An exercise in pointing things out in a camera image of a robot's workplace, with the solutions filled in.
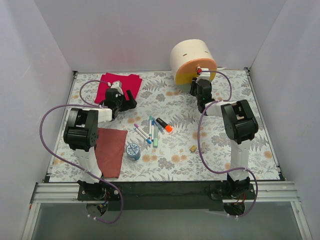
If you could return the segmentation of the black orange highlighter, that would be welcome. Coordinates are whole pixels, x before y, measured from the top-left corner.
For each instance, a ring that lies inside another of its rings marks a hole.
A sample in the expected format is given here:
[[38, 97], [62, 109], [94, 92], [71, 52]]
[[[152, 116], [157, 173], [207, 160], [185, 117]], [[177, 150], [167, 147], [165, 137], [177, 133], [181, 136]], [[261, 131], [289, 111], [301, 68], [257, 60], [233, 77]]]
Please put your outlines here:
[[173, 131], [173, 127], [167, 124], [164, 120], [162, 120], [160, 117], [156, 119], [156, 121], [168, 132], [171, 133]]

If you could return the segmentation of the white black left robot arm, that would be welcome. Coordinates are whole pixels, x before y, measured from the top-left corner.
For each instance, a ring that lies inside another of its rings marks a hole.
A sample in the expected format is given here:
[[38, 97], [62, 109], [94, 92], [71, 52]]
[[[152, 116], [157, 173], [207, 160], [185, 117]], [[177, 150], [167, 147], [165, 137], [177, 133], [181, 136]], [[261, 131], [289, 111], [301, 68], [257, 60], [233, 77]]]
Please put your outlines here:
[[81, 180], [92, 184], [89, 194], [95, 200], [103, 199], [107, 193], [99, 178], [119, 178], [128, 134], [126, 130], [99, 128], [98, 124], [115, 120], [118, 113], [134, 109], [137, 102], [130, 90], [122, 94], [109, 88], [102, 105], [89, 110], [72, 108], [63, 133], [64, 142], [86, 170]]

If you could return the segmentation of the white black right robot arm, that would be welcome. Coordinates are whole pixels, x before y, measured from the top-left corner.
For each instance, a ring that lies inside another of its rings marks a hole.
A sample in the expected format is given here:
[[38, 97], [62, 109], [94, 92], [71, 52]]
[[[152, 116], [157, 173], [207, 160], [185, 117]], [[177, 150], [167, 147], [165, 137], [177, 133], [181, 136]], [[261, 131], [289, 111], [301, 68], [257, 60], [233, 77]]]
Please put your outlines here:
[[198, 110], [201, 113], [198, 129], [204, 116], [215, 116], [223, 119], [224, 129], [230, 140], [230, 169], [222, 171], [227, 174], [227, 195], [237, 199], [250, 185], [249, 148], [259, 130], [258, 122], [247, 100], [217, 101], [212, 98], [212, 84], [207, 79], [194, 77], [190, 94], [196, 97]]

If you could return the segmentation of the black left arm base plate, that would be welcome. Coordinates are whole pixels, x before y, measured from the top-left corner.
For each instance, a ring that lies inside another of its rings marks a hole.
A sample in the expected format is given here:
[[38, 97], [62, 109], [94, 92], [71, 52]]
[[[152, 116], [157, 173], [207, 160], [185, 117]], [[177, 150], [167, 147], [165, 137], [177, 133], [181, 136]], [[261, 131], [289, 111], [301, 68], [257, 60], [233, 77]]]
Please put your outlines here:
[[79, 187], [78, 201], [119, 201], [120, 194], [116, 193], [116, 189], [108, 184], [85, 184]]

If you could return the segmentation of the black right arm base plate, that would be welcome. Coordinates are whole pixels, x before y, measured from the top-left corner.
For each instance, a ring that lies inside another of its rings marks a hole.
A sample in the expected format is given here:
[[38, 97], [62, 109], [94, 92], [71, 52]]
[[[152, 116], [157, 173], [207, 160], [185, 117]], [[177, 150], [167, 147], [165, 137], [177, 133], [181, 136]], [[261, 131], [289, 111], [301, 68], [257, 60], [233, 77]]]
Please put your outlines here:
[[246, 200], [253, 200], [256, 196], [252, 184], [250, 184], [246, 190], [232, 191], [225, 182], [214, 182], [208, 186], [207, 190], [208, 196], [213, 200], [237, 200], [243, 197]]

